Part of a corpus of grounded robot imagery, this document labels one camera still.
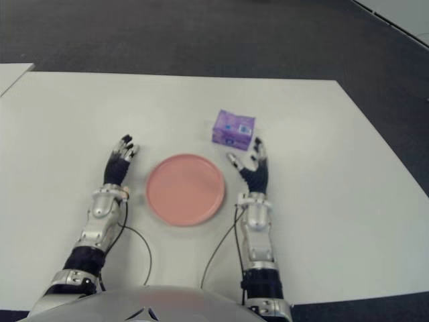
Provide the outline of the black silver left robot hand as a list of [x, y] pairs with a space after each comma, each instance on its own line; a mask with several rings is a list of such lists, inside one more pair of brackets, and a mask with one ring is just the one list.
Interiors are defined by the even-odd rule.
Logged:
[[139, 146], [133, 143], [133, 138], [129, 134], [123, 136], [109, 156], [103, 175], [103, 184], [121, 186], [127, 176], [130, 163], [138, 151]]

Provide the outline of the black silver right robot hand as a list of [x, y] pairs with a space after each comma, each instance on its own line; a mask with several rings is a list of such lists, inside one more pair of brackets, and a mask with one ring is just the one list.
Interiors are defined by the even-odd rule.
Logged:
[[227, 153], [227, 159], [246, 182], [250, 193], [266, 194], [269, 182], [268, 159], [263, 141], [259, 137], [255, 138], [253, 150], [255, 153], [250, 155], [250, 159], [254, 163], [254, 170], [244, 166], [232, 152]]

